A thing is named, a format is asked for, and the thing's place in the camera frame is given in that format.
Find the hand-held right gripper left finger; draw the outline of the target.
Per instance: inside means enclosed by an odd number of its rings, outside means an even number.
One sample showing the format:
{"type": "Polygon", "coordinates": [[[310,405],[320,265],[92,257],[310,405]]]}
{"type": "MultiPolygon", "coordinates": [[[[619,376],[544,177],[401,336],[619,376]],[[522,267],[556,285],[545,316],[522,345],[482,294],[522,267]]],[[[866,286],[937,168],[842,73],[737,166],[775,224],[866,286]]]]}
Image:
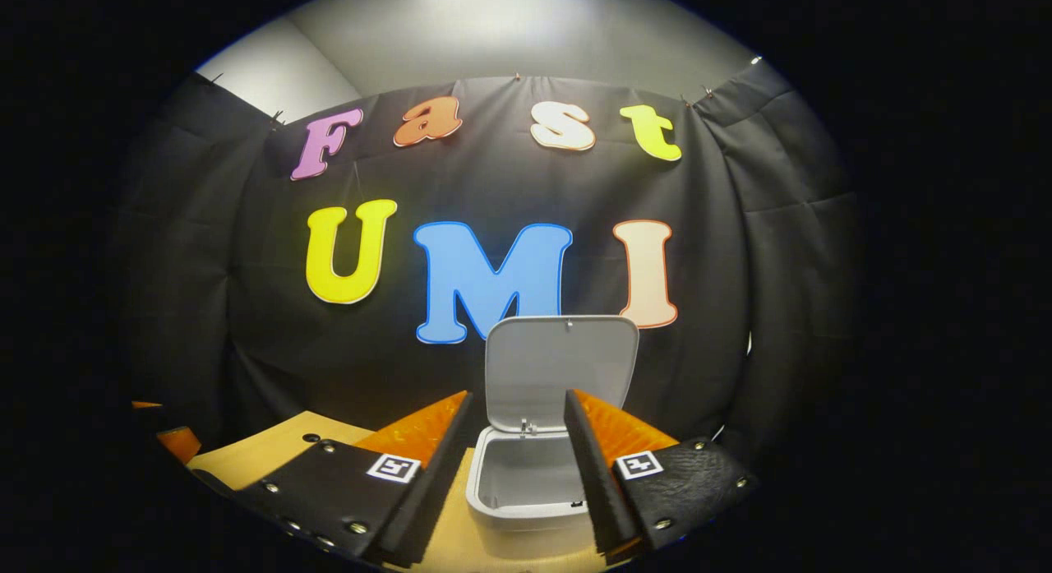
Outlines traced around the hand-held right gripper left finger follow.
{"type": "Polygon", "coordinates": [[[473,395],[433,402],[355,443],[320,438],[234,499],[350,561],[420,562],[464,453],[473,395]]]}

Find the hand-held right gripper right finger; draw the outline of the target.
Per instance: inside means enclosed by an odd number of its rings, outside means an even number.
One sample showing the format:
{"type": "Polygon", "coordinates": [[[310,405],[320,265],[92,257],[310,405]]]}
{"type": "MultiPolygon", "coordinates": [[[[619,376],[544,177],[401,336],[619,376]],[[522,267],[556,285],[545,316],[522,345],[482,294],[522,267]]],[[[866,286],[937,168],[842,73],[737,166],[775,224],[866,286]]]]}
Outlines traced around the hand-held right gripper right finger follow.
{"type": "Polygon", "coordinates": [[[609,565],[680,543],[758,489],[758,475],[716,441],[677,441],[585,390],[566,392],[564,422],[609,565]]]}

